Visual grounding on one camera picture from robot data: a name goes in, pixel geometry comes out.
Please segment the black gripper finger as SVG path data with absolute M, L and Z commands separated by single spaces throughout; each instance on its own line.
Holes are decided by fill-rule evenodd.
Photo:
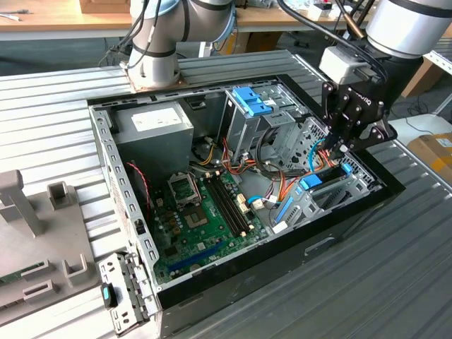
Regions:
M 326 125 L 326 138 L 322 148 L 330 152 L 330 156 L 344 156 L 344 151 L 340 149 L 343 145 L 344 118 L 342 116 L 343 103 L 342 96 L 338 92 L 338 87 L 325 81 L 322 84 L 321 92 L 321 120 Z
M 365 129 L 358 129 L 351 133 L 351 137 L 344 146 L 348 152 L 366 150 L 374 145 L 397 139 L 398 132 L 387 121 L 373 123 Z

